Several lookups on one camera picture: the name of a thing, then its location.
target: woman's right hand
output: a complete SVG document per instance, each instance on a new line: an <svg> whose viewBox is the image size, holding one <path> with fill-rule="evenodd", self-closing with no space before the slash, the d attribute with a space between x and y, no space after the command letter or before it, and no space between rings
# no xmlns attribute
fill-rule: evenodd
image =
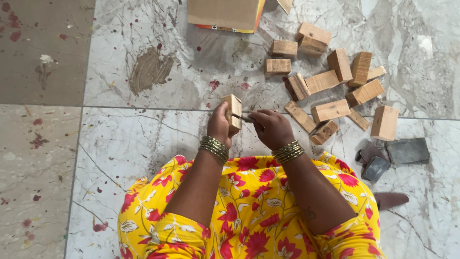
<svg viewBox="0 0 460 259"><path fill-rule="evenodd" d="M254 127L260 141L272 151L295 140L291 124L279 112L268 109L257 110L257 112L251 113L249 117L255 120Z"/></svg>

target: hand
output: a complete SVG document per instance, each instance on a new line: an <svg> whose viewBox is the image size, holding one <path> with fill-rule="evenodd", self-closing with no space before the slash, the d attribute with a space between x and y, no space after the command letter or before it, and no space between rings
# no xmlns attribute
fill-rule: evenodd
<svg viewBox="0 0 460 259"><path fill-rule="evenodd" d="M229 103L225 101L214 110L207 122L207 135L217 139L230 149L231 138L238 133L238 131L229 132L229 122L225 118L225 111L228 106Z"/></svg>
<svg viewBox="0 0 460 259"><path fill-rule="evenodd" d="M291 124L279 112L268 109L257 110L257 112L251 113L249 117L255 120L254 127L260 141L272 151L295 140Z"/></svg>

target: gold bangle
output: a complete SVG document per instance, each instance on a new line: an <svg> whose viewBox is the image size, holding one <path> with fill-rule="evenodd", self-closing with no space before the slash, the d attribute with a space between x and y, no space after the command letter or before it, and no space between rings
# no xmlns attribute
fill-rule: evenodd
<svg viewBox="0 0 460 259"><path fill-rule="evenodd" d="M215 155L217 155L225 163L229 159L229 150L217 139L211 136L204 136L200 142L198 149L205 149Z"/></svg>
<svg viewBox="0 0 460 259"><path fill-rule="evenodd" d="M271 154L275 157L275 160L282 164L286 163L291 159L299 157L305 150L299 145L299 141L295 140L291 144L288 144L280 149L272 151Z"/></svg>

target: wood piece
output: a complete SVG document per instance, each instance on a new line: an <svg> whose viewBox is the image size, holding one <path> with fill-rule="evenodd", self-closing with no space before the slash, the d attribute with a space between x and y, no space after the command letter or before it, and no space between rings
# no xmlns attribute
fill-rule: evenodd
<svg viewBox="0 0 460 259"><path fill-rule="evenodd" d="M321 121L347 116L350 114L350 109L348 108L347 101L342 99L315 106L311 109L311 114L313 115L313 120L316 123L320 123Z"/></svg>
<svg viewBox="0 0 460 259"><path fill-rule="evenodd" d="M338 130L339 126L333 120L330 120L313 132L310 141L315 145L322 145Z"/></svg>
<svg viewBox="0 0 460 259"><path fill-rule="evenodd" d="M350 118L358 127L360 127L362 130L366 131L371 123L366 120L365 117L361 116L355 109L350 108L350 114L347 115L348 118Z"/></svg>
<svg viewBox="0 0 460 259"><path fill-rule="evenodd" d="M339 80L334 70L330 70L319 75L305 79L310 94L321 92L323 90L339 85Z"/></svg>
<svg viewBox="0 0 460 259"><path fill-rule="evenodd" d="M310 134L315 128L316 123L308 116L308 114L300 108L294 101L289 101L284 109L300 124L300 126Z"/></svg>
<svg viewBox="0 0 460 259"><path fill-rule="evenodd" d="M327 45L331 42L332 32L328 32L310 23L303 22L295 36L296 40L302 39L303 36L309 36L315 40L322 41Z"/></svg>
<svg viewBox="0 0 460 259"><path fill-rule="evenodd" d="M285 76L291 72L291 60L266 59L264 72L266 76Z"/></svg>
<svg viewBox="0 0 460 259"><path fill-rule="evenodd" d="M345 98L348 100L350 107L355 107L379 96L384 92L385 90L383 89L382 84L380 84L380 81L375 79L345 95Z"/></svg>
<svg viewBox="0 0 460 259"><path fill-rule="evenodd" d="M344 48L334 50L334 52L328 56L328 64L329 69L335 70L339 83L345 83L353 79L348 56Z"/></svg>
<svg viewBox="0 0 460 259"><path fill-rule="evenodd" d="M368 80L374 79L374 78L382 76L384 74L386 74L385 67L383 67L382 65L378 66L378 67L374 67L373 69L369 70Z"/></svg>
<svg viewBox="0 0 460 259"><path fill-rule="evenodd" d="M241 100L233 94L222 97L222 102L227 101L229 106L225 111L225 118L229 122L229 131L238 131L242 128L241 120L232 116L233 114L241 117Z"/></svg>
<svg viewBox="0 0 460 259"><path fill-rule="evenodd" d="M305 99L311 95L301 74L292 76L288 80L299 100Z"/></svg>
<svg viewBox="0 0 460 259"><path fill-rule="evenodd" d="M293 58L297 55L297 42L274 40L270 47L270 56Z"/></svg>
<svg viewBox="0 0 460 259"><path fill-rule="evenodd" d="M351 74L353 79L348 82L349 86L359 87L368 81L369 67L371 66L372 53L360 52L353 61Z"/></svg>
<svg viewBox="0 0 460 259"><path fill-rule="evenodd" d="M295 94L294 89L292 88L292 85L291 85L291 83L289 82L289 80L285 80L285 81L284 81L284 87L286 87L287 91L288 91L289 94L291 95L292 100L295 101L295 102L298 102L298 101L299 101L299 98L298 98L297 95Z"/></svg>
<svg viewBox="0 0 460 259"><path fill-rule="evenodd" d="M297 51L314 58L319 58L326 51L328 45L322 41L303 36L299 41Z"/></svg>
<svg viewBox="0 0 460 259"><path fill-rule="evenodd" d="M384 141L395 140L398 115L399 110L391 106L377 107L372 123L371 137Z"/></svg>

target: yellow kurta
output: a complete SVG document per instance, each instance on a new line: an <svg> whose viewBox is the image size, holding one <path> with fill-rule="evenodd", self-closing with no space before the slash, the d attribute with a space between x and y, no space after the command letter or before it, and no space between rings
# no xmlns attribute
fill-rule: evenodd
<svg viewBox="0 0 460 259"><path fill-rule="evenodd" d="M369 188L342 161L324 152L313 163L357 217L314 236L295 203L283 168L271 156L224 165L210 226L162 213L193 161L176 156L147 183L132 185L119 218L124 259L384 258L379 212Z"/></svg>

